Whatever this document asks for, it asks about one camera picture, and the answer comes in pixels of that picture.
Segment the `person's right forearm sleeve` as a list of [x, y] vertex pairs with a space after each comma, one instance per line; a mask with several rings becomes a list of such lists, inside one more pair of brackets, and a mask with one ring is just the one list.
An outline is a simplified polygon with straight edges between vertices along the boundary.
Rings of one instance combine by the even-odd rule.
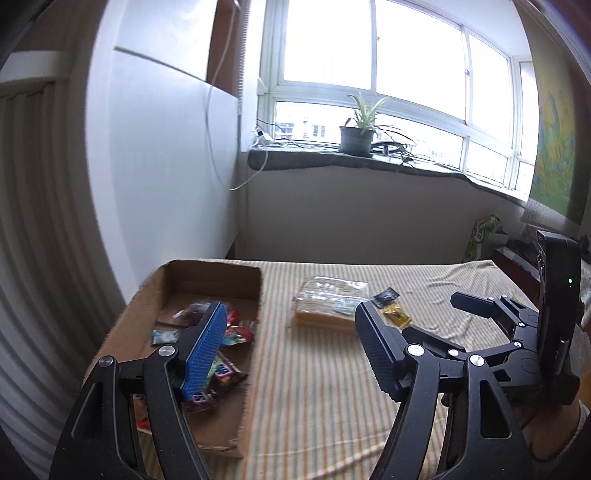
[[591, 416], [590, 410], [585, 410], [587, 416], [581, 429], [578, 431], [571, 448], [573, 464], [586, 469], [590, 467], [591, 452]]

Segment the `person's right hand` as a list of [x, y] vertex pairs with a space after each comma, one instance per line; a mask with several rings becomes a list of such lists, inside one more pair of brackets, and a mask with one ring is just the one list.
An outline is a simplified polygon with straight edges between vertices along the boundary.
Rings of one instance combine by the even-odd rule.
[[515, 415], [535, 460], [552, 461], [575, 438], [585, 408], [578, 399], [570, 405], [516, 408]]

